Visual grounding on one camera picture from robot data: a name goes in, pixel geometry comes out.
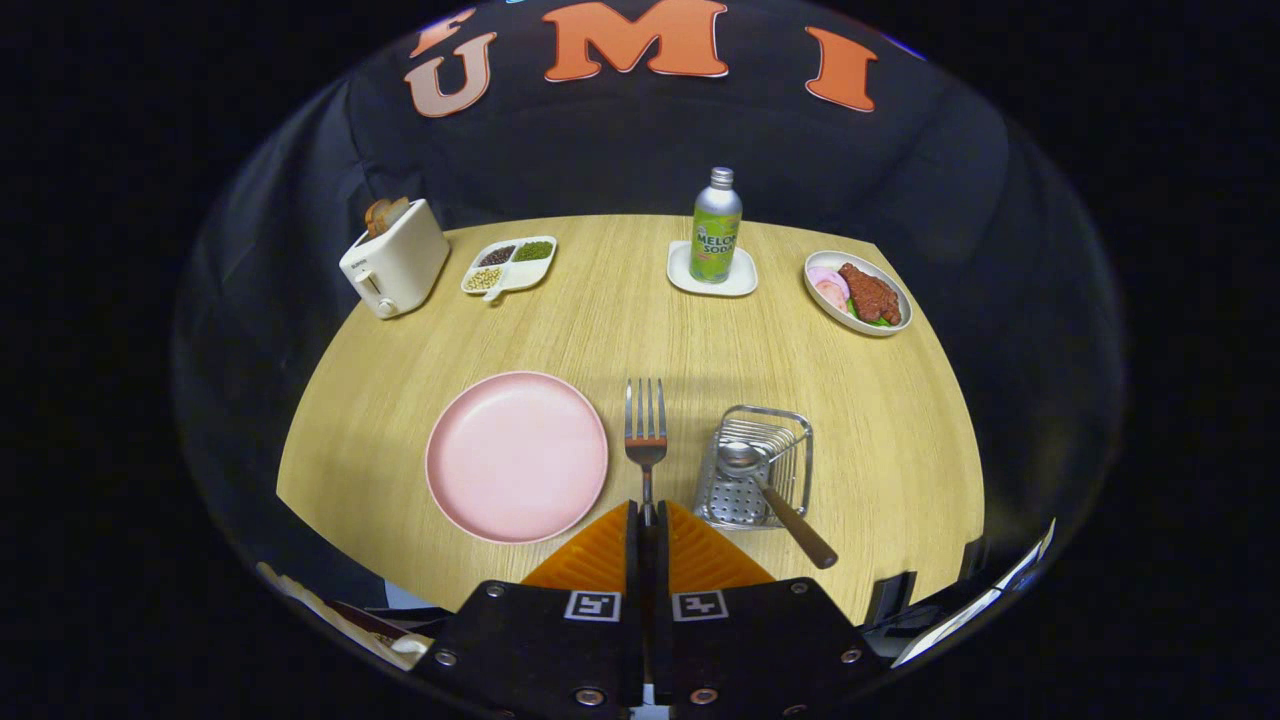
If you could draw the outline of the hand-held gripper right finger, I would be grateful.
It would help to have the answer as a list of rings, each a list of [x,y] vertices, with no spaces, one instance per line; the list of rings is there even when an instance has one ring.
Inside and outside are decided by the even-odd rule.
[[[886,682],[886,661],[810,577],[677,592],[704,521],[655,511],[655,702],[672,716],[837,716]]]

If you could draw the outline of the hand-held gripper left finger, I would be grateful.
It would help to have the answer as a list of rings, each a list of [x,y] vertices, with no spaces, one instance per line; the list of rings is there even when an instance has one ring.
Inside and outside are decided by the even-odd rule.
[[[637,603],[484,580],[438,632],[431,678],[497,715],[628,716],[641,703]]]

